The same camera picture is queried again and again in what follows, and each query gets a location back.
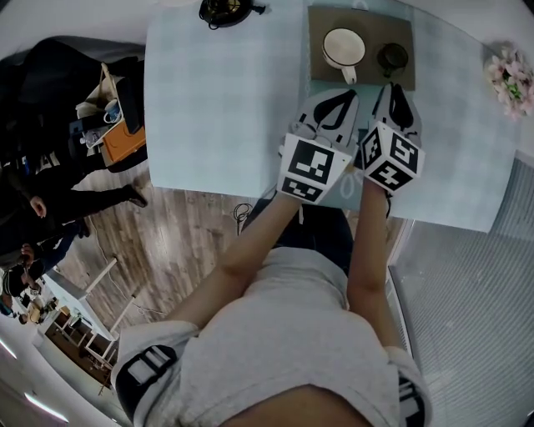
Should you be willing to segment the white desk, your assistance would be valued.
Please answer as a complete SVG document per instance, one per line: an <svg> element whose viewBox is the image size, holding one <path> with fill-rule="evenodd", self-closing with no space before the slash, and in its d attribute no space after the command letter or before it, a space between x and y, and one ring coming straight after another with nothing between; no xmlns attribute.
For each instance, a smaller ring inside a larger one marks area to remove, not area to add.
<svg viewBox="0 0 534 427"><path fill-rule="evenodd" d="M110 364L110 360L114 355L112 347L118 340L118 332L116 329L126 315L128 309L134 304L136 295L131 294L126 298L126 304L123 306L122 311L110 328L106 327L103 321L97 316L96 312L88 302L88 296L117 262L118 260L116 258L112 258L107 266L97 275L86 289L80 289L54 269L51 270L49 274L43 276L44 284L58 300L59 307L67 307L72 316L78 316L89 327L92 336L84 348L107 369L113 368ZM91 348L92 343L98 335L108 341L108 346L103 354L98 354Z"/></svg>

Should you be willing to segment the white ceramic mug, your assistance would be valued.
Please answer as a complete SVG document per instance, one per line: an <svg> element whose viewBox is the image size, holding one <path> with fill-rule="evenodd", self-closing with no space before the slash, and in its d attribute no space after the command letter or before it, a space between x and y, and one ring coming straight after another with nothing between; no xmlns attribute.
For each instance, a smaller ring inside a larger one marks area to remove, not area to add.
<svg viewBox="0 0 534 427"><path fill-rule="evenodd" d="M324 60L334 69L342 72L349 85L358 81L356 66L366 53L361 36L348 28L331 29L323 38L322 54Z"/></svg>

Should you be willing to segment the person's grey t-shirt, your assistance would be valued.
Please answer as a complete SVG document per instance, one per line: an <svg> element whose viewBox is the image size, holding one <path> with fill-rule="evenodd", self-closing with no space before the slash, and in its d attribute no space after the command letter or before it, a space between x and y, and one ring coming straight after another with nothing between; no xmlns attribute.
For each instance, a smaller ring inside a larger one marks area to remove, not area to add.
<svg viewBox="0 0 534 427"><path fill-rule="evenodd" d="M261 279L202 329L185 321L124 330L112 384L134 427L218 427L300 386L345 399L373 427L430 427L414 360L384 347L347 309L346 285Z"/></svg>

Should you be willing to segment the person's right forearm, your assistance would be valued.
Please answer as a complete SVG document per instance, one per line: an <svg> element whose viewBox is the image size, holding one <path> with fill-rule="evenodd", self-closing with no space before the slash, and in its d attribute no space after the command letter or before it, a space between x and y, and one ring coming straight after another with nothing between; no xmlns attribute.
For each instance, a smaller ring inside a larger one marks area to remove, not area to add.
<svg viewBox="0 0 534 427"><path fill-rule="evenodd" d="M387 301L386 196L365 180L347 285L350 311L365 319L385 347L401 347Z"/></svg>

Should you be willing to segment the orange box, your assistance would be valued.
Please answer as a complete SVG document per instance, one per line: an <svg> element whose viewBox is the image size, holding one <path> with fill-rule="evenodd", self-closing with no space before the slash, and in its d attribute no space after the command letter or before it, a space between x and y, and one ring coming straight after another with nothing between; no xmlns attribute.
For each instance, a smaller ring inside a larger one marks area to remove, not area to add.
<svg viewBox="0 0 534 427"><path fill-rule="evenodd" d="M146 144L145 128L142 126L136 133L130 133L126 122L122 120L103 135L102 142L105 162L111 166L126 159Z"/></svg>

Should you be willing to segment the person's left forearm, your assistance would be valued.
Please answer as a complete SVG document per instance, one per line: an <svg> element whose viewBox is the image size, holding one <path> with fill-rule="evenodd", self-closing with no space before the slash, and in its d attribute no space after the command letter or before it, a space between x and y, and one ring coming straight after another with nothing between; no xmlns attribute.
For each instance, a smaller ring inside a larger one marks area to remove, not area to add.
<svg viewBox="0 0 534 427"><path fill-rule="evenodd" d="M202 329L226 305L241 298L300 206L296 198L275 195L166 319L189 322Z"/></svg>

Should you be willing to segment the black round object on table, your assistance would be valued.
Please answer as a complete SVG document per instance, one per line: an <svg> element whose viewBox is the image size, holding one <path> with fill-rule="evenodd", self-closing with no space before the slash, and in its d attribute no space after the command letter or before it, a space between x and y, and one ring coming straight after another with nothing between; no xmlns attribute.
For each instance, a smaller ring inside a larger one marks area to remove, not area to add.
<svg viewBox="0 0 534 427"><path fill-rule="evenodd" d="M199 18L211 30L230 28L242 23L251 13L262 15L267 6L254 0L202 0Z"/></svg>

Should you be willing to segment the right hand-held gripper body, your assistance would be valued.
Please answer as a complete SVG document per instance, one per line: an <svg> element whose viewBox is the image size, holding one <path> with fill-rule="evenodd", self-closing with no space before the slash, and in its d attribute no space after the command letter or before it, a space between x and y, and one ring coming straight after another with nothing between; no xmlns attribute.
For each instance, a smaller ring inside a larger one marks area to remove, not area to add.
<svg viewBox="0 0 534 427"><path fill-rule="evenodd" d="M422 173L426 153L401 133L375 122L360 143L365 178L396 193Z"/></svg>

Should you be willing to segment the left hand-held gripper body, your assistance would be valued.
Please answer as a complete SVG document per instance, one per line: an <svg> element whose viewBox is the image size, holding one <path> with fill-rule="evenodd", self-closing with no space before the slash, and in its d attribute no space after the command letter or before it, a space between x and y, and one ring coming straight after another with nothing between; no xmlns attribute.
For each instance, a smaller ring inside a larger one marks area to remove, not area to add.
<svg viewBox="0 0 534 427"><path fill-rule="evenodd" d="M336 130L314 130L297 120L289 125L280 146L281 163L277 190L313 205L349 205L341 184L353 171L355 140L339 146Z"/></svg>

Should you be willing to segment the light blue tablecloth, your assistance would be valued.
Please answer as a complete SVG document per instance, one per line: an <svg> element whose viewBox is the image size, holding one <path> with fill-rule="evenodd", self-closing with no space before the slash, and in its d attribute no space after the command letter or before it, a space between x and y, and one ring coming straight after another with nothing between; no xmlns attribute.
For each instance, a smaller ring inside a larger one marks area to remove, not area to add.
<svg viewBox="0 0 534 427"><path fill-rule="evenodd" d="M212 30L199 4L157 7L149 25L144 109L155 186L258 198L278 178L278 148L298 107L327 84L310 80L308 7L405 19L414 35L426 161L398 192L397 218L487 232L504 198L521 125L496 101L481 43L396 0L259 0L231 28Z"/></svg>

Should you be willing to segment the brown cardboard tray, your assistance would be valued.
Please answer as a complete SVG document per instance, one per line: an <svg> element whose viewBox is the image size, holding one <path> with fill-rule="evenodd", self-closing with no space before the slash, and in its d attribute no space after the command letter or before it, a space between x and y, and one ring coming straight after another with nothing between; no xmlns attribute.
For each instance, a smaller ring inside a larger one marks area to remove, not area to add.
<svg viewBox="0 0 534 427"><path fill-rule="evenodd" d="M331 83L343 83L341 71L324 60L322 43L333 28L348 28L358 33L365 43L365 56L355 67L357 83L383 86L389 81L400 84L407 91L416 90L416 66L411 23L405 19L372 13L354 8L308 7L310 78ZM379 51L389 43L401 45L408 55L407 64L394 71L389 78L379 64Z"/></svg>

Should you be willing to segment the dark glass cup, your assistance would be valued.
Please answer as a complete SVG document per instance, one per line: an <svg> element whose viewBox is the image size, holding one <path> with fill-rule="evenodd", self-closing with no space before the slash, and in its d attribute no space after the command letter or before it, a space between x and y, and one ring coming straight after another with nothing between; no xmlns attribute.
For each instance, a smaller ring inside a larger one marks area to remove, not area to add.
<svg viewBox="0 0 534 427"><path fill-rule="evenodd" d="M377 53L377 62L382 68L385 78L390 78L393 73L404 70L409 61L408 52L398 43L384 44Z"/></svg>

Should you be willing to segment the cream tote bag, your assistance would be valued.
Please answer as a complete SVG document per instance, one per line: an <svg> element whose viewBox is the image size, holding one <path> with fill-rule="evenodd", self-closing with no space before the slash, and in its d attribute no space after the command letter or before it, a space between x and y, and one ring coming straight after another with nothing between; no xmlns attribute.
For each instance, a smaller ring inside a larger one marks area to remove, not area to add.
<svg viewBox="0 0 534 427"><path fill-rule="evenodd" d="M114 76L109 72L107 64L101 63L97 86L84 101L76 106L78 118L85 118L97 113L104 114L104 108L108 102L118 98L116 84L120 79L122 77Z"/></svg>

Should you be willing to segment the dark rectangular case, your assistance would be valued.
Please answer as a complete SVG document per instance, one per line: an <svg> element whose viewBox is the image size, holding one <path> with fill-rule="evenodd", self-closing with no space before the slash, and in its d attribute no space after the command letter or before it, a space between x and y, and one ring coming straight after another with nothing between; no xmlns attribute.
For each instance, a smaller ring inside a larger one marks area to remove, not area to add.
<svg viewBox="0 0 534 427"><path fill-rule="evenodd" d="M135 134L141 129L141 116L133 84L129 78L122 78L116 87L127 130L130 134Z"/></svg>

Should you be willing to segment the person's dark jeans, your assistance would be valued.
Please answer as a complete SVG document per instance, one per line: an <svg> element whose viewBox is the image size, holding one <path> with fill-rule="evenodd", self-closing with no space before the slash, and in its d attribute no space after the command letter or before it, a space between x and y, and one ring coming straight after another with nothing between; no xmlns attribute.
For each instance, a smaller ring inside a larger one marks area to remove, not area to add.
<svg viewBox="0 0 534 427"><path fill-rule="evenodd" d="M353 237L343 211L303 205L265 258L261 279L346 285Z"/></svg>

